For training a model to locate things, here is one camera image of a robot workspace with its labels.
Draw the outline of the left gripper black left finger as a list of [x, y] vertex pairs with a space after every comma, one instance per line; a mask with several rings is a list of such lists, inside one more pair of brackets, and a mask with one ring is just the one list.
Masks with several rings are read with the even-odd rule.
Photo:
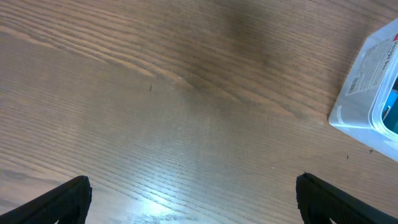
[[92, 199], [89, 178], [75, 177], [1, 215], [3, 224], [85, 224]]

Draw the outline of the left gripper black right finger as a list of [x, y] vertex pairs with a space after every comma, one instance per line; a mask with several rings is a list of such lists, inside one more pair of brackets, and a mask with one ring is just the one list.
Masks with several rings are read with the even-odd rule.
[[397, 224], [392, 217], [311, 173], [296, 180], [298, 209], [305, 224]]

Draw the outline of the clear plastic storage container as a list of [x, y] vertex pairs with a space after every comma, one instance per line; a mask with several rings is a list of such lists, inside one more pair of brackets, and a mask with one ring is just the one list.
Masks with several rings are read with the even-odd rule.
[[329, 123], [343, 133], [397, 160], [397, 133], [386, 122], [397, 113], [387, 106], [397, 81], [397, 20], [364, 41], [342, 86]]

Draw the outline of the blue white screwdriver set box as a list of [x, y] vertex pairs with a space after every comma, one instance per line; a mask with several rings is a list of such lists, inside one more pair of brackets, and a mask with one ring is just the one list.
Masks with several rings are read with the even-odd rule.
[[383, 109], [382, 119], [385, 127], [397, 134], [397, 90], [393, 89]]

